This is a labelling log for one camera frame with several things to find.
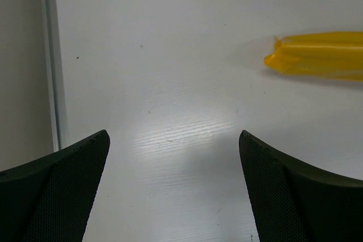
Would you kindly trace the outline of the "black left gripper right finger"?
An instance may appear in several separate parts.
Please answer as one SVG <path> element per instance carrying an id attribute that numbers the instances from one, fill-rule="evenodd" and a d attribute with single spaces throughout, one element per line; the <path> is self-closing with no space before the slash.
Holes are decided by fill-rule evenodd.
<path id="1" fill-rule="evenodd" d="M 362 181 L 287 155 L 247 131 L 239 153 L 260 241 L 362 241 Z"/>

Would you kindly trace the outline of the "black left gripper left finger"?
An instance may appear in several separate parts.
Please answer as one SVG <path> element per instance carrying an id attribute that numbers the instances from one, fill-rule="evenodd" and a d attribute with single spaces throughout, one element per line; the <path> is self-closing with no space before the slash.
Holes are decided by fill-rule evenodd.
<path id="1" fill-rule="evenodd" d="M 1 172 L 1 241 L 82 241 L 110 147 L 101 130 Z"/>

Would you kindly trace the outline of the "yellow Pastatime spaghetti bag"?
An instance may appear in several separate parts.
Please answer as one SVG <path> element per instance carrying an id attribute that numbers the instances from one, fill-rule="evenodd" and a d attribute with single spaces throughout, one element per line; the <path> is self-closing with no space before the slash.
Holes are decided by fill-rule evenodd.
<path id="1" fill-rule="evenodd" d="M 336 31 L 276 39 L 264 64 L 281 75 L 362 81 L 362 32 Z"/>

